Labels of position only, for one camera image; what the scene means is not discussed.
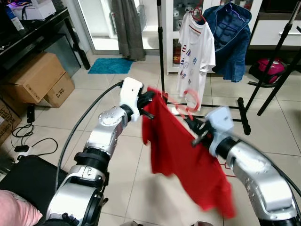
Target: tile floor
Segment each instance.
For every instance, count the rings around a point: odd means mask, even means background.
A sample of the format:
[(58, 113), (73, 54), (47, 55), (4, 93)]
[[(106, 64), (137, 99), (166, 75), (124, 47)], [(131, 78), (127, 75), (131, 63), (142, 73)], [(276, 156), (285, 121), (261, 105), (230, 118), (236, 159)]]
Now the tile floor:
[[(100, 56), (89, 54), (90, 63), (93, 64), (98, 57)], [(145, 62), (133, 63), (127, 75), (88, 74), (87, 70), (80, 69), (72, 78), (76, 89), (59, 109), (36, 108), (34, 135), (26, 140), (26, 144), (53, 137), (58, 141), (58, 150), (61, 150), (73, 125), (87, 107), (106, 88), (127, 76), (142, 81), (146, 86), (160, 88), (159, 57), (147, 56)], [(248, 81), (255, 79), (247, 73), (239, 83), (223, 81), (215, 74), (208, 75), (204, 103), (235, 105), (238, 97), (244, 97), (246, 104), (254, 89), (247, 85)], [(175, 83), (175, 75), (165, 77), (166, 90), (176, 98)], [(259, 117), (256, 113), (270, 92), (271, 89), (260, 89), (247, 113), (251, 135), (244, 135), (242, 125), (238, 122), (235, 122), (234, 132), (266, 152), (301, 187), (301, 74), (292, 73), (276, 98)], [(118, 104), (118, 94), (118, 90), (111, 91), (80, 124), (63, 160), (65, 170), (75, 163), (73, 157), (82, 151), (99, 113)], [(204, 108), (201, 113), (208, 111), (210, 109)], [(232, 111), (232, 114), (233, 117), (239, 117), (237, 111)], [(20, 140), (13, 137), (12, 143), (18, 145)], [(51, 152), (54, 147), (49, 140), (37, 146), (34, 153)], [(0, 149), (1, 156), (16, 157), (10, 139)], [(59, 155), (58, 151), (42, 158), (56, 165)], [(236, 178), (229, 178), (229, 181), (233, 185), (238, 213), (234, 219), (223, 219), (216, 210), (201, 211), (184, 192), (177, 178), (153, 175), (150, 169), (150, 149), (142, 143), (141, 120), (130, 123), (119, 137), (109, 165), (110, 184), (105, 191), (109, 202), (101, 214), (102, 226), (119, 226), (132, 219), (145, 226), (189, 226), (197, 220), (207, 221), (214, 226), (259, 225), (246, 191)]]

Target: gray curtain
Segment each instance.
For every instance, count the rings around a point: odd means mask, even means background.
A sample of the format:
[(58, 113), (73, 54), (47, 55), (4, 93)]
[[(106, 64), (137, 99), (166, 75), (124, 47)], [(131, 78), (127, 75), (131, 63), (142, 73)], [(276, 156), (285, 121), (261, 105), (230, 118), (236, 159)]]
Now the gray curtain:
[(145, 60), (140, 20), (134, 0), (112, 0), (119, 52), (130, 60)]

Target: cardboard box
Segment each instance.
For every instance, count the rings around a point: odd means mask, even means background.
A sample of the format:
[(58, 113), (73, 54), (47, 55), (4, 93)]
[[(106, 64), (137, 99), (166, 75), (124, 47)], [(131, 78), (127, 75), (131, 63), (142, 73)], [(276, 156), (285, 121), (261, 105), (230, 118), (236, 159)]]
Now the cardboard box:
[(0, 100), (0, 145), (20, 122), (21, 119)]
[(66, 72), (37, 105), (58, 108), (74, 89), (73, 81)]
[(56, 55), (43, 52), (22, 62), (12, 72), (5, 89), (22, 102), (37, 104), (64, 73)]
[(7, 104), (19, 117), (22, 117), (27, 110), (28, 104), (11, 97), (7, 92), (0, 91), (0, 99)]

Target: black pole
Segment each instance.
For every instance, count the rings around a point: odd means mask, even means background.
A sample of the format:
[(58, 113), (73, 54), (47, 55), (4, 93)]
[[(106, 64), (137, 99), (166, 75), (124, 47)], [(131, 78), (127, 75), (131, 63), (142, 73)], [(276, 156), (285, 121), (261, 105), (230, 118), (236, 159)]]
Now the black pole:
[(160, 52), (161, 86), (162, 86), (161, 89), (162, 89), (162, 93), (165, 93), (161, 0), (157, 0), (157, 9), (158, 9), (158, 37), (159, 37), (159, 52)]
[(267, 106), (269, 105), (269, 103), (271, 102), (271, 100), (273, 99), (273, 97), (280, 90), (281, 86), (286, 81), (286, 79), (288, 78), (288, 76), (290, 75), (290, 73), (294, 70), (295, 66), (297, 65), (297, 63), (299, 62), (300, 59), (301, 59), (301, 49), (299, 50), (299, 52), (297, 53), (297, 55), (294, 57), (294, 59), (291, 62), (291, 64), (288, 66), (286, 72), (284, 72), (284, 74), (280, 76), (279, 80), (277, 81), (276, 86), (274, 87), (273, 91), (269, 95), (268, 99), (263, 103), (262, 107), (259, 109), (257, 115), (260, 116), (264, 112), (264, 110), (267, 108)]
[(281, 37), (280, 37), (280, 40), (279, 40), (279, 42), (278, 42), (278, 44), (277, 44), (277, 46), (276, 46), (276, 48), (275, 48), (275, 51), (274, 51), (272, 57), (270, 58), (269, 63), (268, 63), (268, 65), (267, 65), (267, 67), (266, 67), (266, 69), (265, 69), (265, 71), (264, 71), (264, 73), (263, 73), (261, 79), (259, 80), (259, 82), (258, 82), (258, 84), (257, 84), (257, 86), (256, 86), (256, 88), (255, 88), (255, 90), (254, 90), (254, 92), (252, 93), (250, 100), (248, 101), (248, 103), (247, 103), (247, 105), (246, 105), (246, 111), (248, 111), (248, 109), (249, 109), (251, 103), (253, 102), (253, 100), (254, 100), (254, 98), (255, 98), (255, 96), (256, 96), (256, 94), (257, 94), (257, 92), (258, 92), (260, 86), (262, 85), (262, 82), (263, 82), (263, 81), (265, 80), (265, 78), (267, 77), (268, 71), (269, 71), (270, 67), (272, 66), (272, 63), (273, 63), (273, 61), (274, 61), (274, 59), (275, 59), (275, 57), (276, 57), (278, 51), (280, 50), (280, 48), (281, 48), (281, 46), (282, 46), (284, 40), (286, 39), (286, 37), (287, 37), (287, 35), (288, 35), (290, 29), (292, 28), (293, 21), (295, 20), (297, 14), (298, 14), (298, 12), (299, 12), (300, 7), (301, 7), (301, 0), (298, 0), (297, 4), (296, 4), (296, 6), (295, 6), (295, 9), (294, 9), (294, 11), (293, 11), (293, 13), (292, 13), (292, 16), (291, 16), (291, 18), (290, 18), (290, 20), (289, 20), (288, 23), (285, 25), (285, 28), (284, 28), (284, 30), (283, 30), (283, 33), (282, 33)]

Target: pink cushion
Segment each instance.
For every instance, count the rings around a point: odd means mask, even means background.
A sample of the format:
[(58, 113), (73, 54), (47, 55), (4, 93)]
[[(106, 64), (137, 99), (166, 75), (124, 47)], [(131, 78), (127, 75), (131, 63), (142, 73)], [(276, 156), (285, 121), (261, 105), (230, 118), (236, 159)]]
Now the pink cushion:
[(19, 195), (0, 190), (0, 226), (33, 226), (42, 214)]

